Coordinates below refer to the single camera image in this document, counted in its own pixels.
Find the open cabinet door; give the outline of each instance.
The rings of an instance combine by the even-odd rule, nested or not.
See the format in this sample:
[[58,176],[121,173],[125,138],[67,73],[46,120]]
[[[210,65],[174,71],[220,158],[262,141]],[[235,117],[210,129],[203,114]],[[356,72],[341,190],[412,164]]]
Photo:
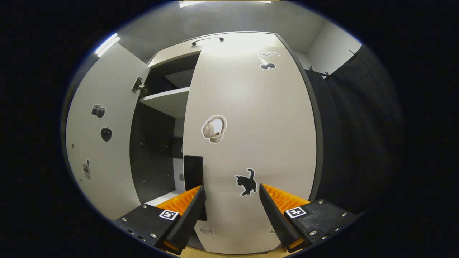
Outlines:
[[87,72],[67,117],[66,147],[72,173],[89,201],[117,219],[140,205],[129,161],[129,138],[148,66],[115,44]]
[[[227,122],[219,143],[202,132],[214,115]],[[270,232],[258,185],[308,199],[316,164],[311,101],[285,47],[223,42],[201,51],[186,107],[183,155],[203,157],[207,221],[198,220],[195,230],[206,251],[247,254],[280,244]],[[242,185],[236,176],[245,177]]]

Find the ceiling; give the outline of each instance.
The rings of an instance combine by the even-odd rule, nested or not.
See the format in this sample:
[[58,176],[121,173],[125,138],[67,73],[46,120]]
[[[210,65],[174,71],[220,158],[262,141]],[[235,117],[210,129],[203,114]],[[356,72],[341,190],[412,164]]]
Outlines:
[[323,17],[290,1],[210,1],[184,8],[167,1],[117,33],[123,47],[147,62],[180,41],[229,31],[278,33],[294,51],[306,54],[324,23]]

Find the orange gripper pad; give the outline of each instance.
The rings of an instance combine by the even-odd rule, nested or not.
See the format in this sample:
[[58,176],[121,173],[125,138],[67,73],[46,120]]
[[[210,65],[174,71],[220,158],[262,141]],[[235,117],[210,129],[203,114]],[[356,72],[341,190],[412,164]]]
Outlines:
[[262,185],[269,193],[269,196],[271,196],[282,215],[284,215],[286,210],[311,203],[310,201],[304,200],[303,198],[297,197],[286,191],[282,191],[281,189],[277,189],[265,184]]
[[196,193],[198,192],[199,187],[201,186],[197,186],[184,193],[181,193],[174,198],[171,198],[163,203],[156,205],[156,207],[164,210],[178,212],[180,216],[183,216],[183,213],[188,208],[188,205],[190,204],[191,200],[193,200]]

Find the black curtain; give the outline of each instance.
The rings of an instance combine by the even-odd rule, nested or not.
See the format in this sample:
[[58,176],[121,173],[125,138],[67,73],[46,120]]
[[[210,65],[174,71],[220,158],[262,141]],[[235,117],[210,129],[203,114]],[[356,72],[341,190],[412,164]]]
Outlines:
[[316,199],[360,213],[377,204],[401,165],[403,125],[395,85],[365,45],[326,79],[306,74],[324,136]]

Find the door hinge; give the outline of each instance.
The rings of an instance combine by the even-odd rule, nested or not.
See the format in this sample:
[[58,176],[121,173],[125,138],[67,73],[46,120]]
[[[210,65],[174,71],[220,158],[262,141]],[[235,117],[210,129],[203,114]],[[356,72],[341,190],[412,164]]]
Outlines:
[[146,85],[142,83],[142,78],[140,77],[137,77],[137,79],[134,82],[134,85],[132,86],[133,92],[136,92],[137,90],[140,90],[139,96],[141,98],[145,97],[148,92]]

